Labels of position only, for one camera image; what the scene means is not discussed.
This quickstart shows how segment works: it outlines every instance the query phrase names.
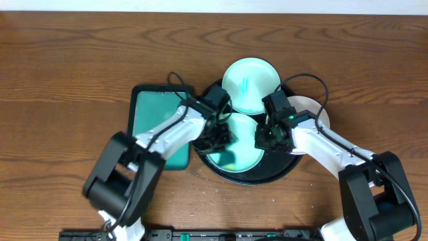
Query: wooden table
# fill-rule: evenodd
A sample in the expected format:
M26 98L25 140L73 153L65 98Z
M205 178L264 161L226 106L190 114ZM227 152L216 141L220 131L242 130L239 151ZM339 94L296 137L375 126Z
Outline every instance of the wooden table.
M427 17L4 12L0 240L57 240L64 228L99 228L82 184L107 140L126 128L132 87L165 84L174 70L201 93L249 56L268 60L282 78L325 79L332 129L396 153L428 223ZM324 98L311 79L290 86ZM282 229L341 215L337 180L309 157L279 181L244 186L192 153L185 171L162 174L143 217L177 229Z

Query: black cable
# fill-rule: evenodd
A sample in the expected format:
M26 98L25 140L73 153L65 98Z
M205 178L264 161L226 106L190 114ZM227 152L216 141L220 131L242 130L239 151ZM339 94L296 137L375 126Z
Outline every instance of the black cable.
M185 82L184 82L184 80L181 78L181 76L178 74L178 73L176 73L176 72L171 72L171 73L169 73L169 75L168 75L168 77L167 77L167 82L168 82L168 84L169 85L173 85L173 84L171 84L171 75L175 75L179 80L180 80L180 82L181 82L181 84L183 85L183 86L185 86ZM180 95L179 95L179 93L177 93L177 91L174 91L174 93L180 98L180 99L183 99L183 97L181 97Z
M229 99L229 102L230 102L230 104L229 104L230 105L230 113L227 117L220 120L221 123L225 123L227 120L229 120L230 116L232 115L233 108L232 108L232 99L231 98Z
M183 86L185 85L185 82L184 82L184 80L176 73L176 72L171 72L169 75L168 75L168 78L167 78L167 81L168 81L168 84L169 85L171 85L171 75L175 75L179 80L180 80L180 82L183 84ZM174 93L180 98L180 99L183 99L183 97L181 97L180 95L179 95L179 93L177 93L177 91L174 91ZM165 131L167 131L167 130L169 130L171 127L173 127L173 126L175 126L176 124L178 124L179 122L181 122L185 117L186 117L186 114L187 114L187 111L188 111L188 109L189 109L189 106L186 106L186 109L185 109L185 111L184 111L184 113L180 116L180 118L178 118L176 121L174 121L173 123L171 123L170 125L168 125L167 127L165 127L164 129L162 129L161 131L159 131L157 134L155 134L155 135L153 135L153 137L152 137L152 139L148 142L148 144L147 144L147 147L145 148L145 150L146 151L149 151L150 150L150 148L152 147L152 145L153 145L153 143L165 132ZM134 178L134 181L132 182L132 186L131 186L131 190L130 190L130 192L129 192L129 197L128 197L128 199L126 200L126 203L125 203L125 206L123 207L123 209L122 209L122 211L121 211L121 213L120 213L120 215L119 215L119 218L115 221L115 223L113 224L113 225L111 225L111 226L106 226L105 227L105 231L106 232L108 232L108 233L111 233L111 235L113 235L113 230L119 225L119 223L122 221L122 219L124 218L124 216L125 216L125 213L126 213L126 211L128 211L128 208L130 207L130 205L131 205L131 200L132 200L132 198L134 197L134 194L135 194L135 191L136 191L136 186L137 186L137 183L140 181L140 176L141 176L141 173L142 173L142 165L138 165L138 170L137 170L137 172L136 172L136 175L135 175L135 178Z
M416 228L417 228L416 235L415 235L415 237L411 241L417 241L418 239L420 239L420 237L422 235L422 221L421 221L421 217L419 215L419 212L417 211L417 205L414 204L412 202L412 200L410 200L410 198L407 195L407 193L397 183L397 181L395 181L394 177L392 177L391 175L389 175L389 173L387 171L385 171L384 169L382 169L377 163L369 160L365 156L363 156L360 153L356 152L355 149L350 149L347 146L343 145L341 142L339 142L336 139L334 139L333 137L329 136L327 133L325 133L322 130L323 127L320 127L320 125L318 123L318 119L320 118L322 110L327 105L328 94L329 94L328 87L327 87L326 83L321 78L319 78L319 77L317 77L317 76L315 76L313 74L296 74L296 75L291 76L289 78L286 78L284 81L282 81L281 84L275 89L275 91L277 91L278 88L280 88L282 84L285 84L286 82L288 82L288 81L290 81L290 80L292 80L292 79L294 79L296 77L300 77L300 76L307 76L307 77L312 77L312 78L317 79L319 82L321 82L321 84L324 86L324 89L326 90L326 98L324 99L324 103L322 103L320 109L316 113L316 118L315 118L315 126L316 126L316 129L318 130L318 132L321 133L321 134L323 134L327 139L329 139L330 141L332 141L334 144L338 145L339 147L342 147L345 151L348 151L349 153L351 153L351 155L355 155L356 157L358 157L358 158L362 159L363 161L365 161L366 163L368 163L371 167L375 168L381 175L383 175L386 179L388 179L388 181L390 181L401 192L401 194L403 194L404 198L406 199L407 204L410 206L410 209L411 209L412 214L413 214L413 218L415 219Z

